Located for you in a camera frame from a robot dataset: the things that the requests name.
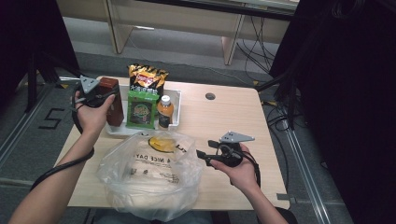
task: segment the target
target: brown box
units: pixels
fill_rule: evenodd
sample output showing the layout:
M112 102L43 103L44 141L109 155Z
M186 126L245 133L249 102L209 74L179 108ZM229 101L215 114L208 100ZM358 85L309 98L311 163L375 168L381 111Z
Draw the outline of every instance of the brown box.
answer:
M107 123L111 126L119 127L124 119L119 81L111 77L102 77L99 83L99 93L104 95L110 91L115 91L116 98L107 110Z

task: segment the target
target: metal bracket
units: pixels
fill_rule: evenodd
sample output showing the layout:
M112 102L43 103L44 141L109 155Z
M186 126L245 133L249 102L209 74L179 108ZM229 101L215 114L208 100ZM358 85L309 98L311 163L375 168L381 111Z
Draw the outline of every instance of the metal bracket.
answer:
M85 94L90 93L90 91L92 91L97 85L99 85L98 79L84 76L80 76L79 79L81 80L81 86Z
M254 137L247 136L241 133L228 131L220 138L219 141L222 143L239 143L239 142L254 141Z

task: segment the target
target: plastic bag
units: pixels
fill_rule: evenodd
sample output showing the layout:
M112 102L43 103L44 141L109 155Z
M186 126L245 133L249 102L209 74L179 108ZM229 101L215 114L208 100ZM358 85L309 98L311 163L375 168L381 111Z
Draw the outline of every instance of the plastic bag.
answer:
M143 131L111 148L97 176L117 211L169 221L193 207L202 170L192 138Z

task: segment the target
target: bottle cap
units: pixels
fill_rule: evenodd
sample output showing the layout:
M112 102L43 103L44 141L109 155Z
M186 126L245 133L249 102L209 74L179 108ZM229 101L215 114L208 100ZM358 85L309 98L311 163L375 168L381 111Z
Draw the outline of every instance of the bottle cap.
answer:
M164 95L161 97L161 103L163 105L170 105L171 104L171 98L168 95Z

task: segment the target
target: white tray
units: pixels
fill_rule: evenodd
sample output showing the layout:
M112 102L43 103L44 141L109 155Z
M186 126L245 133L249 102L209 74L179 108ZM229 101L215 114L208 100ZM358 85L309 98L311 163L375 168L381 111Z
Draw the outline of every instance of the white tray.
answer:
M115 127L108 125L106 123L105 129L107 133L113 134L113 135L132 135L138 132L141 132L142 130L146 129L135 129L135 128L127 128L126 125L126 118L128 115L128 91L129 91L129 85L120 85L120 96L121 96L121 102L122 102L122 110L124 114L124 120L122 121L122 124L120 127ZM181 101L181 91L178 90L163 90L164 95L169 95L171 97L171 102L174 105L174 113L172 116L172 123L169 124L168 131L175 131L178 126L178 120L180 117L180 101ZM155 117L155 122L154 122L155 129L158 130L158 116Z

